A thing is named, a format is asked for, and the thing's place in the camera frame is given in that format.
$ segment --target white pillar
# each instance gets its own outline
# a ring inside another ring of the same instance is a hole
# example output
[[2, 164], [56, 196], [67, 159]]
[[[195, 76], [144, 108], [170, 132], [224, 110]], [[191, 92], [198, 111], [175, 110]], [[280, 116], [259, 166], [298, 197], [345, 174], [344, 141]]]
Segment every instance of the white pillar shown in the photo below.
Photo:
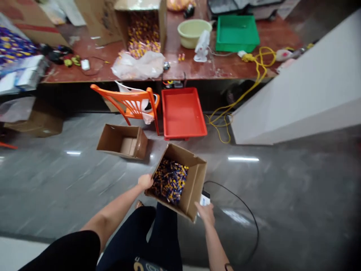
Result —
[[361, 123], [361, 9], [238, 108], [236, 144], [275, 144]]

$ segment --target white cable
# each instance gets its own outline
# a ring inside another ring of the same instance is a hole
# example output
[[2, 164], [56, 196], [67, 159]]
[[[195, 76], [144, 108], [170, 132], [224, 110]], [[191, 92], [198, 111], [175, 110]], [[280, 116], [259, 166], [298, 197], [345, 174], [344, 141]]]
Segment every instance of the white cable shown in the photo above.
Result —
[[232, 53], [228, 53], [228, 54], [225, 54], [225, 55], [219, 55], [219, 54], [213, 53], [212, 49], [211, 49], [209, 46], [208, 46], [208, 49], [211, 51], [211, 54], [212, 54], [212, 55], [216, 55], [216, 56], [229, 56], [229, 55], [231, 55], [231, 54], [236, 53], [236, 52], [232, 52]]

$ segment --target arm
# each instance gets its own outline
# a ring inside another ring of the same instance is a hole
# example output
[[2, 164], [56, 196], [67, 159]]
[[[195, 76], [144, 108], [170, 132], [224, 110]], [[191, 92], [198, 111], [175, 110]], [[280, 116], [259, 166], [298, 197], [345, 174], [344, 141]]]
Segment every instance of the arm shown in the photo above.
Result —
[[[201, 206], [198, 202], [195, 202], [194, 204], [198, 209], [206, 229], [209, 269], [211, 271], [225, 271], [226, 269], [224, 266], [229, 263], [229, 260], [214, 228], [215, 218], [213, 215], [213, 204], [211, 203], [207, 206]], [[227, 266], [227, 270], [233, 271], [230, 266]]]
[[101, 209], [81, 230], [92, 230], [100, 238], [100, 252], [103, 251], [108, 239], [123, 221], [135, 199], [145, 189], [153, 185], [150, 174], [142, 175], [138, 179], [138, 184], [127, 192], [118, 196], [107, 206]]

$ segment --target gray tile floor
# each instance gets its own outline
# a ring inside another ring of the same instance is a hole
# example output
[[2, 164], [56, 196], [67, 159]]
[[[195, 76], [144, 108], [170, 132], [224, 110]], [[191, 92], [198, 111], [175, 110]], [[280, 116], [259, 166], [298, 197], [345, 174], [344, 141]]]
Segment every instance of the gray tile floor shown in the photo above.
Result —
[[[154, 125], [131, 120], [151, 140], [144, 161], [129, 161], [96, 151], [105, 123], [125, 125], [120, 115], [82, 114], [67, 120], [60, 135], [18, 134], [12, 142], [18, 150], [0, 149], [1, 235], [52, 241], [79, 230], [134, 186], [139, 175], [153, 172], [167, 145]], [[338, 131], [274, 147], [235, 146], [222, 144], [209, 127], [204, 138], [173, 143], [206, 159], [206, 179], [232, 190], [254, 212], [259, 245], [243, 269], [340, 270], [360, 237], [358, 135], [358, 130]], [[216, 228], [226, 253], [242, 265], [255, 244], [252, 217], [223, 188], [206, 184], [205, 189], [216, 205]], [[140, 199], [155, 205], [144, 195]], [[178, 224], [184, 264], [207, 266], [202, 222], [179, 217]]]

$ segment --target green object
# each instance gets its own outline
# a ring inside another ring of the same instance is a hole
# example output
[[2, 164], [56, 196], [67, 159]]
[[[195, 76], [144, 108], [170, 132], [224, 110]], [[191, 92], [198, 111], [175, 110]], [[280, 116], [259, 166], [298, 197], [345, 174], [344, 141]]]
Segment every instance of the green object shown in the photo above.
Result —
[[216, 51], [251, 53], [259, 45], [254, 16], [218, 17]]

